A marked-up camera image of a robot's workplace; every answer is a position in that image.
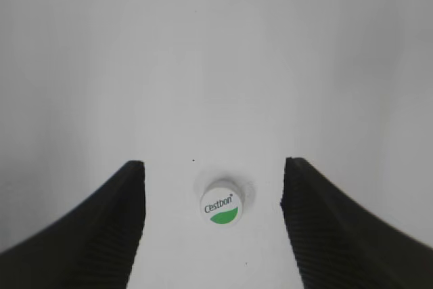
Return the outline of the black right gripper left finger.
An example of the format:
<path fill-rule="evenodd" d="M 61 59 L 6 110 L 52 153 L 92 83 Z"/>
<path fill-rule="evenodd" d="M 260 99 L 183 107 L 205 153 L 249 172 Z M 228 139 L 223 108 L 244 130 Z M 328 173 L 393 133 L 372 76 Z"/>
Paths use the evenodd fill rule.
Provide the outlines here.
<path fill-rule="evenodd" d="M 145 165 L 126 162 L 55 223 L 1 253 L 2 288 L 126 288 L 145 224 Z"/>

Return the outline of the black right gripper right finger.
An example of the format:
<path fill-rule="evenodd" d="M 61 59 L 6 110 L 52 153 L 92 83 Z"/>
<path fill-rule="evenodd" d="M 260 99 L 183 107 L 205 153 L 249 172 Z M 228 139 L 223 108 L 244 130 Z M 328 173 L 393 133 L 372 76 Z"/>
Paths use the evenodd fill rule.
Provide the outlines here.
<path fill-rule="evenodd" d="M 432 248 L 287 158 L 280 201 L 304 288 L 431 288 Z"/>

